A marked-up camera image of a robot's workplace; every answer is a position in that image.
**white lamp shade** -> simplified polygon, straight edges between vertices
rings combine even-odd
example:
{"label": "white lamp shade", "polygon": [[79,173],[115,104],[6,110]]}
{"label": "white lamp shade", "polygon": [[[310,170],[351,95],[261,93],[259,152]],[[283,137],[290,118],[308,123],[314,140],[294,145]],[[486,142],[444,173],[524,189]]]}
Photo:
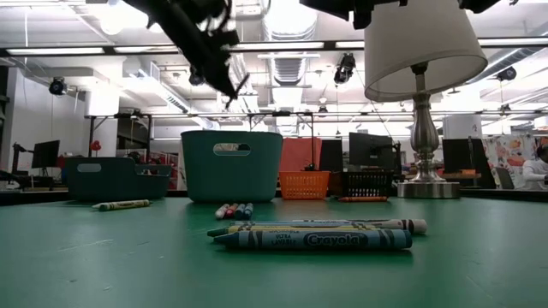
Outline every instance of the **white lamp shade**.
{"label": "white lamp shade", "polygon": [[441,92],[479,74],[487,60],[456,0],[413,0],[375,6],[365,30],[366,97],[379,102],[410,99],[411,66],[428,62],[426,90]]}

